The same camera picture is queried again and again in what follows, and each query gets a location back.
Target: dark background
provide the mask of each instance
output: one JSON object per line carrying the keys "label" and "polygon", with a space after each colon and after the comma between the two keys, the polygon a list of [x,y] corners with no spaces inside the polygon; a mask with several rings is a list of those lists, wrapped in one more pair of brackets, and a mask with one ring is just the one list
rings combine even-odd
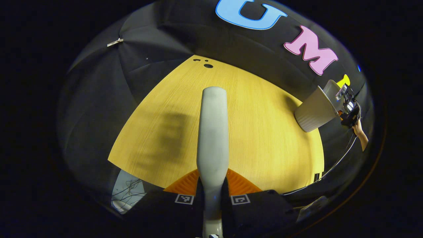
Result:
{"label": "dark background", "polygon": [[[63,76],[82,48],[101,30],[147,3],[5,4],[6,237],[130,233],[118,218],[92,206],[92,198],[70,179],[56,140],[55,109]],[[411,232],[419,231],[421,206],[416,196],[422,187],[417,165],[421,156],[411,150],[418,147],[415,134],[420,122],[418,109],[411,105],[418,93],[413,85],[418,76],[417,2],[407,1],[407,6],[381,1],[281,3],[328,30],[363,62],[362,70],[381,83],[389,116],[383,154],[368,181],[344,206],[299,237],[416,236]],[[142,237],[142,231],[136,235]]]}

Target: wooden table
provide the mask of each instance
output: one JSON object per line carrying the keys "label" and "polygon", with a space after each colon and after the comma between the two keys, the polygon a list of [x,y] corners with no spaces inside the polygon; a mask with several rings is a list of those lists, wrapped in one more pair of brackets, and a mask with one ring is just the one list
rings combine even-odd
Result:
{"label": "wooden table", "polygon": [[262,190],[279,193],[312,183],[314,174],[324,170],[318,129],[306,133],[294,118],[298,99],[247,71],[198,55],[174,69],[139,104],[109,161],[164,188],[196,169],[201,95],[209,86],[227,91],[230,169]]}

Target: black cable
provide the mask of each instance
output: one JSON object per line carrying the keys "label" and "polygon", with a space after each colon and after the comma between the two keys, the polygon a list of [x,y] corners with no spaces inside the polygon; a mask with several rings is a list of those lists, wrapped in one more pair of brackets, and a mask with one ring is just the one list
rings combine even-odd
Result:
{"label": "black cable", "polygon": [[[138,184],[139,182],[141,182],[141,179],[138,179],[138,180],[136,180],[136,181],[135,181],[135,183],[136,183],[136,184]],[[133,183],[134,183],[134,182],[130,183],[130,184],[129,184],[129,186],[128,186],[126,189],[124,189],[124,190],[122,190],[122,191],[120,191],[120,192],[118,192],[118,193],[116,193],[116,194],[112,194],[112,196],[116,196],[116,195],[118,195],[118,194],[120,194],[120,193],[122,193],[122,192],[126,191],[127,189],[131,189],[131,186],[133,185]]]}

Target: blue letter u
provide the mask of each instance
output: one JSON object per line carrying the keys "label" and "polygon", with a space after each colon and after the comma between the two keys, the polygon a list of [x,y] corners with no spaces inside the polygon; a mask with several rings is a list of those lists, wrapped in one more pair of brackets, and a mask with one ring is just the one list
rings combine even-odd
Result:
{"label": "blue letter u", "polygon": [[263,4],[263,7],[266,8],[266,12],[264,12],[261,19],[248,19],[240,13],[246,2],[254,2],[254,0],[220,0],[216,6],[216,14],[229,23],[254,30],[269,29],[277,22],[279,17],[288,16],[277,8]]}

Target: letter m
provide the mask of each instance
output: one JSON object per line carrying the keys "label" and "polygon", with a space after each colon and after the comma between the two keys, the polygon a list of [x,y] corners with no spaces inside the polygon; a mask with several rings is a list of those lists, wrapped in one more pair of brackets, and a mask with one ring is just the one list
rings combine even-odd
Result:
{"label": "letter m", "polygon": [[338,57],[329,48],[319,49],[319,41],[317,35],[307,27],[301,25],[302,32],[300,35],[291,43],[286,42],[283,46],[295,55],[301,54],[301,47],[304,47],[303,60],[310,60],[317,58],[315,61],[310,61],[309,65],[311,69],[318,75],[323,74],[323,70],[327,68],[333,61],[337,61]]}

